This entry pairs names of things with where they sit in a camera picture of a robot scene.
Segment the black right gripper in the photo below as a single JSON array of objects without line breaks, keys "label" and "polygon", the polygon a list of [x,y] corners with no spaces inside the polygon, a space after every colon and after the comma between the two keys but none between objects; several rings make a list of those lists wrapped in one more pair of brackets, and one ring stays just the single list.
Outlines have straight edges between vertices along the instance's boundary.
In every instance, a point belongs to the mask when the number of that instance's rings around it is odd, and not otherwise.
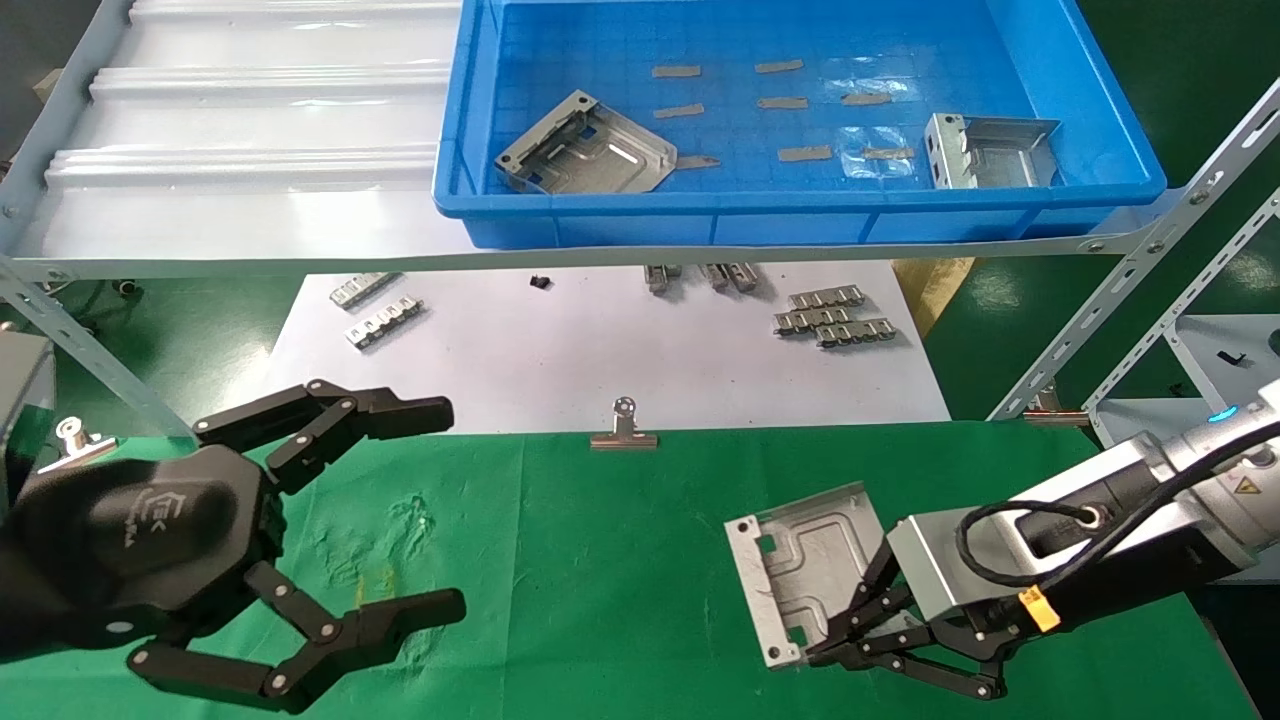
[{"label": "black right gripper", "polygon": [[[1143,544],[1111,553],[1070,577],[1020,589],[1001,588],[993,598],[940,612],[928,626],[869,635],[913,598],[891,543],[881,541],[845,610],[827,624],[826,638],[805,651],[813,667],[838,666],[850,673],[884,669],[974,700],[1006,696],[1004,664],[1033,639],[1074,632],[1240,571],[1212,544]],[[943,647],[980,662],[956,667],[914,651]]]}]

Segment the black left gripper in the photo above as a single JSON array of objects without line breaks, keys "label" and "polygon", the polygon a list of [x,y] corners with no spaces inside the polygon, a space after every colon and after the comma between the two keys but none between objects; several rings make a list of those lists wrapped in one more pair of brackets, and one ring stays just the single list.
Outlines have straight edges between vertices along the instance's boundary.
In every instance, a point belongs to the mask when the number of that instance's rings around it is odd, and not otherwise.
[{"label": "black left gripper", "polygon": [[[36,477],[3,519],[3,661],[159,635],[127,661],[152,688],[298,715],[343,676],[394,661],[413,633],[466,615],[449,588],[335,618],[271,565],[285,528],[265,470],[221,446]],[[253,593],[305,638],[291,657],[271,666],[189,650]]]}]

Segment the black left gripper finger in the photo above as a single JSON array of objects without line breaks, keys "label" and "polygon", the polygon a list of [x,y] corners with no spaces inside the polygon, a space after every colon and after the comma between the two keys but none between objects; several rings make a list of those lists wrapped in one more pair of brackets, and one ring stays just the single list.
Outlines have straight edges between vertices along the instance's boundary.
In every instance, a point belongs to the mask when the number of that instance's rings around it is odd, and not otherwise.
[{"label": "black left gripper finger", "polygon": [[453,405],[443,396],[403,400],[387,387],[310,380],[202,418],[193,432],[202,446],[239,454],[279,441],[265,468],[278,492],[294,495],[361,439],[426,436],[453,424]]}]

